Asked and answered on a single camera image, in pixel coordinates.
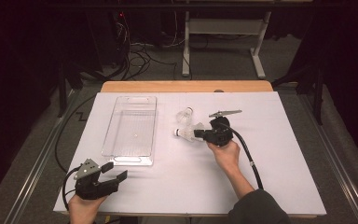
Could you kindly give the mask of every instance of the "transparent plastic tray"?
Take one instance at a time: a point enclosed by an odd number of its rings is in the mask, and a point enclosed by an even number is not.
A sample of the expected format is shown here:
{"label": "transparent plastic tray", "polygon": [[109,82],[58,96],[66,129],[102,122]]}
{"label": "transparent plastic tray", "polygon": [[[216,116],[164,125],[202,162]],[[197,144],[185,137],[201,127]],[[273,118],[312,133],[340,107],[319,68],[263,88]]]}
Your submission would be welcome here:
{"label": "transparent plastic tray", "polygon": [[157,98],[118,97],[102,155],[115,165],[153,164]]}

